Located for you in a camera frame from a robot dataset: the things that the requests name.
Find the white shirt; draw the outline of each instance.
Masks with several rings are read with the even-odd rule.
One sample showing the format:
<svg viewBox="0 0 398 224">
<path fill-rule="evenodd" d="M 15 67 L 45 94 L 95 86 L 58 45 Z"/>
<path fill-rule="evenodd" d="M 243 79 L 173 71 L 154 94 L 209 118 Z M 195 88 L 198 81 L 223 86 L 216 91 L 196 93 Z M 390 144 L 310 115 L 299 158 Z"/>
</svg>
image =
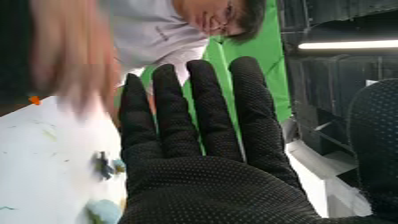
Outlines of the white shirt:
<svg viewBox="0 0 398 224">
<path fill-rule="evenodd" d="M 171 0 L 97 2 L 109 19 L 122 75 L 141 71 L 147 65 L 173 64 L 182 84 L 184 64 L 202 58 L 207 37 L 177 15 Z"/>
</svg>

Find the black glove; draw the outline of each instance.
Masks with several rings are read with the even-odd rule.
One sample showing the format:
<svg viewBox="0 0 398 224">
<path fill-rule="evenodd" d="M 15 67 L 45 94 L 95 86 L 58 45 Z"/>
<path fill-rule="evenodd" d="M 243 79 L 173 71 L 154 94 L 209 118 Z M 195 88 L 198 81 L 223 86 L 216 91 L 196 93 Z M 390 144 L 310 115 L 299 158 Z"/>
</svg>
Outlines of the black glove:
<svg viewBox="0 0 398 224">
<path fill-rule="evenodd" d="M 388 223 L 378 218 L 395 221 L 394 201 L 385 201 L 379 209 L 386 213 L 379 217 L 321 219 L 315 215 L 283 155 L 255 60 L 244 57 L 230 64 L 246 162 L 211 65 L 191 61 L 187 70 L 205 156 L 171 65 L 157 68 L 152 77 L 156 125 L 141 83 L 134 75 L 127 76 L 118 114 L 127 205 L 118 223 Z"/>
</svg>

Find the fluorescent light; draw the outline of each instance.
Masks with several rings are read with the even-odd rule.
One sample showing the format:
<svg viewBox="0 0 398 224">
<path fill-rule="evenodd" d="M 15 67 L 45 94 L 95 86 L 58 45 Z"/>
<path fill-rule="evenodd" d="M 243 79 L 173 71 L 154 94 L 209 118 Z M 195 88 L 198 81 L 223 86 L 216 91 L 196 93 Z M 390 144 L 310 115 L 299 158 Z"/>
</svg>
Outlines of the fluorescent light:
<svg viewBox="0 0 398 224">
<path fill-rule="evenodd" d="M 398 40 L 303 43 L 298 48 L 301 50 L 398 48 Z"/>
</svg>

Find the human arm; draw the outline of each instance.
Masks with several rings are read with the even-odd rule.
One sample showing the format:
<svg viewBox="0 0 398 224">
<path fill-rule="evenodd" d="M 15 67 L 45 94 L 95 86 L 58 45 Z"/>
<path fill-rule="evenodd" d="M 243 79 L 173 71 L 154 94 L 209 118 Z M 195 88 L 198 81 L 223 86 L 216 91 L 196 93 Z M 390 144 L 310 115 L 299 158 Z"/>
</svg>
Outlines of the human arm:
<svg viewBox="0 0 398 224">
<path fill-rule="evenodd" d="M 86 113 L 99 96 L 111 110 L 118 64 L 106 19 L 93 0 L 29 0 L 33 18 L 31 81 L 74 112 Z"/>
</svg>

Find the table surface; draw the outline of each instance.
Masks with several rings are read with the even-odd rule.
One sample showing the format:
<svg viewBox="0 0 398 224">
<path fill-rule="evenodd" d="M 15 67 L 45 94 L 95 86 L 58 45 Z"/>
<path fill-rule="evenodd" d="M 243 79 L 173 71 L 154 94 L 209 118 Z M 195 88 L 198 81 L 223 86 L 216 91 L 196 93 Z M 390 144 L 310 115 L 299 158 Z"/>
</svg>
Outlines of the table surface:
<svg viewBox="0 0 398 224">
<path fill-rule="evenodd" d="M 84 205 L 125 198 L 124 175 L 100 181 L 92 156 L 118 158 L 118 133 L 95 107 L 88 120 L 54 97 L 0 117 L 0 223 L 88 223 Z"/>
</svg>

